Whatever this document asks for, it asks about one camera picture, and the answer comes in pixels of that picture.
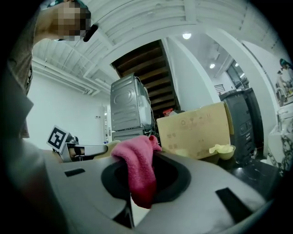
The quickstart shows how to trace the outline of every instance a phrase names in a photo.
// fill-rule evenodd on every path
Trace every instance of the red object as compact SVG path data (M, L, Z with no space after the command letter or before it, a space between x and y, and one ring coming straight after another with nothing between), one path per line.
M112 150L112 156L122 157L128 168L128 185L132 200L143 208L151 208L157 189L152 168L154 150L162 150L155 136L139 136L123 141Z
M173 108L167 109L163 111L164 116L169 116L169 114L173 111Z

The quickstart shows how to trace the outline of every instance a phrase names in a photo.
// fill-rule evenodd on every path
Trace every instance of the ceiling light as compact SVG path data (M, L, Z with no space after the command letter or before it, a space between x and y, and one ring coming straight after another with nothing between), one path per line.
M182 34L184 39L189 39L191 37L191 33Z

